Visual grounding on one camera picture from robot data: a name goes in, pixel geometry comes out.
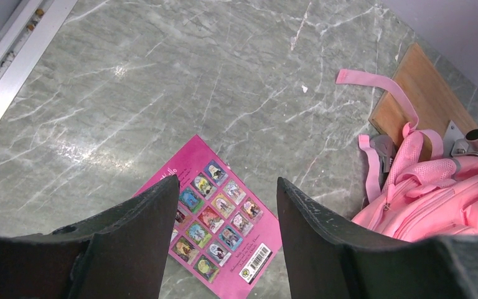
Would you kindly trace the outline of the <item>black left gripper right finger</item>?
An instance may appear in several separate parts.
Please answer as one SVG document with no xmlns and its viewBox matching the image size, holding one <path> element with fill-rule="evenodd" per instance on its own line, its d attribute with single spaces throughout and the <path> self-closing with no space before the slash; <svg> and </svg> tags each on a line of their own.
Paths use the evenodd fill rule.
<svg viewBox="0 0 478 299">
<path fill-rule="evenodd" d="M 293 298 L 478 298 L 478 235 L 409 243 L 367 230 L 278 178 Z"/>
</svg>

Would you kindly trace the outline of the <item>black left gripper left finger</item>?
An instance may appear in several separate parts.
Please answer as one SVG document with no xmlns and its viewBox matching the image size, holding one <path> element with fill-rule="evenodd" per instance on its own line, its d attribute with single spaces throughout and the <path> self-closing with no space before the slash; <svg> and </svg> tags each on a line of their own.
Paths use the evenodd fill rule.
<svg viewBox="0 0 478 299">
<path fill-rule="evenodd" d="M 168 176 L 49 234 L 0 237 L 0 298 L 157 298 L 179 189 Z"/>
</svg>

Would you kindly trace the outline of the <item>pink student backpack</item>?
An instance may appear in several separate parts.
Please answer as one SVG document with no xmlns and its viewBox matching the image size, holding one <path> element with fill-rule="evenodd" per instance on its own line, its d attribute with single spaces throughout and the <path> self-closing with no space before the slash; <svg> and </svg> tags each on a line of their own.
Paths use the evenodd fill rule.
<svg viewBox="0 0 478 299">
<path fill-rule="evenodd" d="M 378 182 L 378 152 L 360 135 L 368 158 L 368 205 L 353 222 L 394 239 L 414 242 L 434 235 L 478 234 L 478 157 L 445 158 L 434 130 L 419 130 L 419 118 L 401 87 L 388 77 L 342 69 L 336 82 L 388 91 L 410 116 L 403 142 L 384 183 Z"/>
</svg>

